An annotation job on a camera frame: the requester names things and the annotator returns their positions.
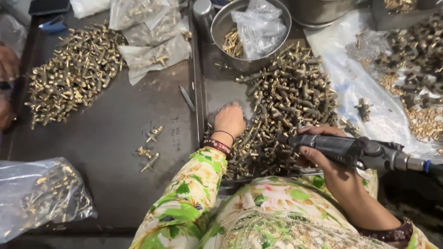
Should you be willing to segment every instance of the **bracelet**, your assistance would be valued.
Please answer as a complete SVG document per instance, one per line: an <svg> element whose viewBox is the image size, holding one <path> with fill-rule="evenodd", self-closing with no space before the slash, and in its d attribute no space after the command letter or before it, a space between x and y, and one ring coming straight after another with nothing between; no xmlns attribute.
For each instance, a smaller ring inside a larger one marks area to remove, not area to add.
<svg viewBox="0 0 443 249"><path fill-rule="evenodd" d="M377 239L382 242L399 242L411 240L412 234L414 233L414 228L412 226L411 220L406 217L399 220L401 221L401 226L391 230L374 231L356 226L354 227L355 229L357 229L360 235Z"/></svg>
<svg viewBox="0 0 443 249"><path fill-rule="evenodd" d="M225 132L225 131L214 131L214 132L212 132L212 134L214 134L216 132L224 132L224 133L226 133L226 134L228 134L229 136L232 137L232 142L234 142L234 140L235 140L234 137L231 134L229 134L228 132Z"/></svg>
<svg viewBox="0 0 443 249"><path fill-rule="evenodd" d="M220 143L217 140L214 140L214 139L204 140L203 146L211 147L211 148L214 148L218 151L221 151L223 154L226 155L227 160L230 160L231 158L233 158L231 149L228 146L226 146L224 143Z"/></svg>

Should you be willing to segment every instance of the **clear plastic bag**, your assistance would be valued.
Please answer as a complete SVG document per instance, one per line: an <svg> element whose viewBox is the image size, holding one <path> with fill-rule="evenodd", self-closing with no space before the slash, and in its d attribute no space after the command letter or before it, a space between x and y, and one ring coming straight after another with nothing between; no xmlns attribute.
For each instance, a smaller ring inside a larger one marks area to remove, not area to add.
<svg viewBox="0 0 443 249"><path fill-rule="evenodd" d="M183 22L179 20L179 8L172 8L153 29L148 28L145 23L142 23L124 30L123 35L130 46L158 46L181 34L182 29L185 27Z"/></svg>
<svg viewBox="0 0 443 249"><path fill-rule="evenodd" d="M149 71L162 70L189 59L191 46L182 35L157 47L119 46L129 67L129 82L135 85Z"/></svg>
<svg viewBox="0 0 443 249"><path fill-rule="evenodd" d="M64 158L0 161L0 244L49 221L97 217L80 173Z"/></svg>
<svg viewBox="0 0 443 249"><path fill-rule="evenodd" d="M329 74L332 88L339 94L336 112L345 119L352 119L353 124L359 126L362 134L370 139L400 143L405 146L406 152L416 157L443 163L443 157L437 154L437 144L420 142L411 134L409 119L399 97L393 96L374 80L377 72L368 73L368 69L348 55L346 46L355 44L355 35L370 28L371 23L371 12L359 9L350 11L327 28L304 31L313 54L322 56L322 67ZM369 52L362 57L383 52L386 48L383 33L378 37L367 44ZM365 44L361 45L360 51L364 50L363 46ZM369 122L362 122L355 108L362 97L366 98L368 104L374 105L370 108Z"/></svg>
<svg viewBox="0 0 443 249"><path fill-rule="evenodd" d="M21 58L26 43L27 29L12 16L0 15L0 41L12 48Z"/></svg>
<svg viewBox="0 0 443 249"><path fill-rule="evenodd" d="M70 0L74 16L78 19L107 10L111 0Z"/></svg>
<svg viewBox="0 0 443 249"><path fill-rule="evenodd" d="M124 30L155 18L165 8L168 0L111 0L109 28Z"/></svg>
<svg viewBox="0 0 443 249"><path fill-rule="evenodd" d="M255 60L272 53L284 39L287 30L282 10L265 0L251 0L245 12L232 11L245 59Z"/></svg>

